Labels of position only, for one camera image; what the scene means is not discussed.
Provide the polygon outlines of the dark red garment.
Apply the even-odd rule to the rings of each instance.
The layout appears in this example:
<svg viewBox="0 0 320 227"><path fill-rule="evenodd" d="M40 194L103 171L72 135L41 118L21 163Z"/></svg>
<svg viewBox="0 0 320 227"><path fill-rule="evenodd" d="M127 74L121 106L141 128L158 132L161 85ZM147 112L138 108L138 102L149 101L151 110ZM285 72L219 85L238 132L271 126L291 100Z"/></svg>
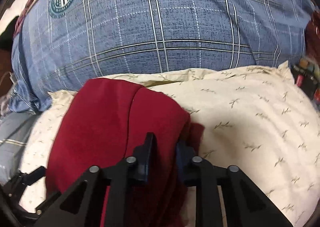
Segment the dark red garment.
<svg viewBox="0 0 320 227"><path fill-rule="evenodd" d="M63 117L48 159L47 194L65 192L90 166L105 168L131 156L147 133L156 136L148 181L133 189L130 226L182 226L187 193L180 182L176 145L199 149L203 126L175 100L124 80L91 79Z"/></svg>

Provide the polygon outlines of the grey-blue plaid bed sheet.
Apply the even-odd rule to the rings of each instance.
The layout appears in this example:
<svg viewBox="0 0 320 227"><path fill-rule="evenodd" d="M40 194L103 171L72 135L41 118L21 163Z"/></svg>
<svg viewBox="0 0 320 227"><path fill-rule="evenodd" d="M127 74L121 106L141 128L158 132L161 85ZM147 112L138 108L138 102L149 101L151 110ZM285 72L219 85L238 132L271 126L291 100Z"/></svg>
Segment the grey-blue plaid bed sheet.
<svg viewBox="0 0 320 227"><path fill-rule="evenodd" d="M10 113L1 118L0 180L6 184L20 168L24 149L38 114Z"/></svg>

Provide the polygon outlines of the cream leaf-print pillow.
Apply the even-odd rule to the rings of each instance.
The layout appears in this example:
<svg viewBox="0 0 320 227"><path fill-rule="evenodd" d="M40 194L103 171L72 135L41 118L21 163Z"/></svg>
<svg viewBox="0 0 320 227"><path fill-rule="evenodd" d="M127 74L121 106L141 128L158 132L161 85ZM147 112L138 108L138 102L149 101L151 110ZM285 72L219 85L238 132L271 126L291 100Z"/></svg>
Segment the cream leaf-print pillow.
<svg viewBox="0 0 320 227"><path fill-rule="evenodd" d="M240 166L294 226L311 222L319 201L319 112L287 63L113 78L177 101L204 126L201 155Z"/></svg>

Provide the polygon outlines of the dark red plastic bag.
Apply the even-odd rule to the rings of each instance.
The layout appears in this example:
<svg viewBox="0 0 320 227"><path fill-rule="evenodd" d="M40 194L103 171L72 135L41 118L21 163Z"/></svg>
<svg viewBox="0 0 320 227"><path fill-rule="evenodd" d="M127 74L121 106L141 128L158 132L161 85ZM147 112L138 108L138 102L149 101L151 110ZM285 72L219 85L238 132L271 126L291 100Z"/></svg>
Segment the dark red plastic bag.
<svg viewBox="0 0 320 227"><path fill-rule="evenodd" d="M320 63L320 14L314 11L305 29L306 55Z"/></svg>

